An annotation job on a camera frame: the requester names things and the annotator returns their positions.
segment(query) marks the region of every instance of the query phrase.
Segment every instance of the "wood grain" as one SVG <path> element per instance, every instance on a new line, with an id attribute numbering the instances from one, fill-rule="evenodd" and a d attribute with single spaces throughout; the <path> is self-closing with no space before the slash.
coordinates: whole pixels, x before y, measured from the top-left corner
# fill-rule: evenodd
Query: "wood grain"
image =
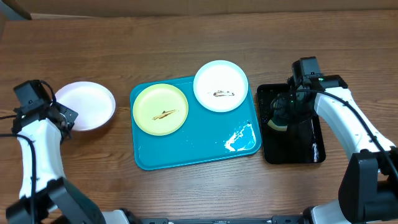
<path id="1" fill-rule="evenodd" d="M 3 0 L 30 13 L 71 16 L 174 16 L 253 12 L 398 9 L 396 0 Z"/>
<path id="2" fill-rule="evenodd" d="M 30 16 L 33 20 L 41 19 L 87 19 L 92 18 L 91 16 L 68 16 L 68 15 L 54 15 L 54 14 L 41 14 L 41 13 L 31 13 Z"/>
<path id="3" fill-rule="evenodd" d="M 0 40 L 2 37 L 2 32 L 4 30 L 4 27 L 6 26 L 6 15 L 4 15 L 2 12 L 0 12 Z"/>
<path id="4" fill-rule="evenodd" d="M 322 121 L 320 166 L 267 164 L 255 155 L 146 172 L 134 162 L 129 94 L 138 84 L 194 75 L 205 63 L 238 64 L 253 94 L 285 82 L 291 63 L 316 56 L 326 75 L 340 74 L 381 133 L 398 142 L 398 11 L 245 14 L 8 22 L 0 43 L 0 116 L 18 107 L 12 88 L 42 79 L 56 90 L 100 83 L 117 109 L 106 126 L 62 145 L 65 173 L 102 210 L 126 207 L 138 217 L 238 218 L 300 213 L 329 202 L 348 160 Z M 11 121 L 0 121 L 3 133 Z M 2 139 L 0 217 L 18 198 L 21 150 Z"/>

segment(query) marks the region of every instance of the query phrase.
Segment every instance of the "teal plastic tray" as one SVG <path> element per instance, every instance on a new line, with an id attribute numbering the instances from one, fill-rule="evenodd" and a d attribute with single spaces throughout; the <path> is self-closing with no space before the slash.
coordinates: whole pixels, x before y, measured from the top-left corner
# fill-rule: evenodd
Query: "teal plastic tray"
<path id="1" fill-rule="evenodd" d="M 141 130 L 132 116 L 138 94 L 148 86 L 166 83 L 187 97 L 189 112 L 184 124 L 172 134 L 153 136 Z M 193 94 L 193 77 L 143 83 L 130 94 L 134 158 L 144 170 L 218 161 L 256 153 L 261 134 L 249 88 L 243 103 L 235 110 L 217 113 L 204 108 Z"/>

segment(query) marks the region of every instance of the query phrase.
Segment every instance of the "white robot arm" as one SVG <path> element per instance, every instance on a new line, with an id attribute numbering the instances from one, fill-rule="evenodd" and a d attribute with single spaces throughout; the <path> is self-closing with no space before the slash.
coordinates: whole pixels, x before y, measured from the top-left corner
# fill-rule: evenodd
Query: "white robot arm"
<path id="1" fill-rule="evenodd" d="M 351 92 L 347 88 L 334 87 L 325 90 L 341 99 L 348 101 L 350 105 L 361 115 L 365 120 L 367 126 L 372 131 L 373 135 L 377 137 L 381 146 L 385 151 L 390 151 L 391 147 L 395 145 L 386 139 L 367 119 L 364 113 L 358 108 L 354 102 Z M 350 160 L 354 153 L 359 153 L 363 149 L 370 152 L 379 152 L 379 149 L 372 142 L 369 134 L 365 131 L 363 125 L 358 121 L 353 112 L 334 98 L 317 94 L 315 98 L 314 110 L 317 115 L 321 116 L 329 125 L 337 139 L 343 146 L 347 158 Z M 326 205 L 319 205 L 311 211 L 312 220 L 314 224 L 349 224 L 350 222 L 345 218 L 341 212 L 338 200 L 334 200 Z"/>
<path id="2" fill-rule="evenodd" d="M 12 132 L 22 148 L 24 175 L 20 200 L 6 210 L 9 223 L 39 223 L 59 208 L 63 212 L 60 223 L 140 224 L 127 210 L 101 212 L 65 178 L 60 145 L 78 115 L 57 103 L 52 89 L 51 100 L 42 83 L 48 85 L 32 80 L 14 88 L 21 107 L 16 109 Z M 29 143 L 34 147 L 35 167 Z"/>
<path id="3" fill-rule="evenodd" d="M 301 58 L 292 70 L 290 91 L 280 93 L 271 103 L 270 127 L 286 129 L 317 114 L 330 126 L 349 159 L 339 199 L 311 209 L 307 218 L 313 224 L 398 218 L 396 146 L 366 118 L 340 76 L 323 76 L 315 57 Z M 378 181 L 379 171 L 389 175 L 387 181 Z"/>
<path id="4" fill-rule="evenodd" d="M 395 146 L 390 140 L 386 139 L 367 119 L 364 113 L 358 108 L 351 91 L 343 87 L 327 88 L 327 93 L 331 93 L 340 97 L 344 101 L 348 101 L 350 105 L 361 115 L 365 120 L 367 126 L 372 131 L 373 135 L 384 148 L 385 151 L 390 151 L 391 146 Z M 321 116 L 329 125 L 341 145 L 346 152 L 347 158 L 351 155 L 360 152 L 362 149 L 367 149 L 371 152 L 379 152 L 379 149 L 372 142 L 363 125 L 355 117 L 354 113 L 341 104 L 339 101 L 324 94 L 317 94 L 315 98 L 314 110 L 317 115 Z"/>

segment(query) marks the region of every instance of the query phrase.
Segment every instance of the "black tray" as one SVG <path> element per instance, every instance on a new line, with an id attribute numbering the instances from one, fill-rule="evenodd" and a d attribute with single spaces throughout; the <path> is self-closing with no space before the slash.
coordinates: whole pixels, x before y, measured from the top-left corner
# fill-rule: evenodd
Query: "black tray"
<path id="1" fill-rule="evenodd" d="M 290 124 L 286 131 L 275 131 L 267 125 L 271 101 L 278 93 L 288 90 L 288 84 L 268 84 L 257 88 L 264 158 L 270 164 L 323 162 L 326 153 L 318 116 Z"/>

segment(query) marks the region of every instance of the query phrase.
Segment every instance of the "food scrap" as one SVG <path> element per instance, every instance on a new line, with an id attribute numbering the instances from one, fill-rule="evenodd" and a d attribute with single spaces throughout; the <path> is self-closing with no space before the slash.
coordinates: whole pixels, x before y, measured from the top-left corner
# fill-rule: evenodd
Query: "food scrap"
<path id="1" fill-rule="evenodd" d="M 229 91 L 222 91 L 218 90 L 217 92 L 213 93 L 213 96 L 219 97 L 219 96 L 234 96 L 234 93 L 230 93 Z"/>
<path id="2" fill-rule="evenodd" d="M 177 110 L 163 111 L 161 115 L 154 116 L 153 120 L 165 118 L 174 112 L 177 112 Z"/>

